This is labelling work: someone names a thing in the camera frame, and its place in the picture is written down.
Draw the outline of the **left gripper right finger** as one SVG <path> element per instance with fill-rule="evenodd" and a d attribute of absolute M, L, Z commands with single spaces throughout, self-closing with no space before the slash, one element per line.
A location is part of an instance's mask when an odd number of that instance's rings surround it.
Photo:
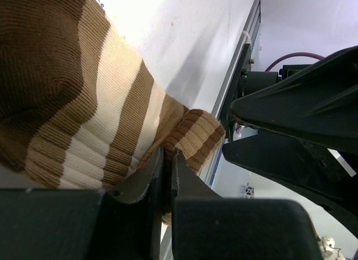
<path fill-rule="evenodd" d="M 290 200 L 222 198 L 172 159 L 174 259 L 321 259 L 311 220 Z"/>

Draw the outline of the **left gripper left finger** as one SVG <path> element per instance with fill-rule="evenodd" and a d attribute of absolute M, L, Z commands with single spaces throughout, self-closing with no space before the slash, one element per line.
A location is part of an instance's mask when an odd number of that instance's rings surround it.
<path fill-rule="evenodd" d="M 158 259 L 163 149 L 111 190 L 1 190 L 2 259 Z"/>

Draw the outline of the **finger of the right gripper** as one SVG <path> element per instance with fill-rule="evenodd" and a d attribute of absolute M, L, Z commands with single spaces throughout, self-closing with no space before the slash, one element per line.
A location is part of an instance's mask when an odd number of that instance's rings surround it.
<path fill-rule="evenodd" d="M 322 207 L 357 236 L 357 176 L 328 149 L 260 130 L 223 145 L 224 158 Z"/>
<path fill-rule="evenodd" d="M 357 47 L 232 102 L 246 125 L 357 154 Z"/>

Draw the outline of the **brown striped sock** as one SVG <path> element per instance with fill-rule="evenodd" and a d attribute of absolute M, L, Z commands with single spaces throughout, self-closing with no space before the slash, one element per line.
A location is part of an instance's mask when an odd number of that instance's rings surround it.
<path fill-rule="evenodd" d="M 154 81 L 96 0 L 1 0 L 1 165 L 47 188 L 113 188 L 164 148 L 199 173 L 225 130 Z"/>

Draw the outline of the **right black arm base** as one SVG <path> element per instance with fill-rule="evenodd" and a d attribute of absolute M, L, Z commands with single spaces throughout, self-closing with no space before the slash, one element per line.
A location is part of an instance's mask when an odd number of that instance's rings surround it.
<path fill-rule="evenodd" d="M 234 117 L 230 106 L 233 101 L 243 97 L 244 82 L 248 73 L 251 71 L 251 45 L 244 44 L 242 52 L 239 55 L 238 62 L 234 67 L 232 77 L 230 78 L 229 87 L 225 96 L 223 107 L 219 115 L 219 121 L 225 129 L 225 141 L 234 141 L 234 136 L 239 135 L 241 130 L 246 126 Z"/>

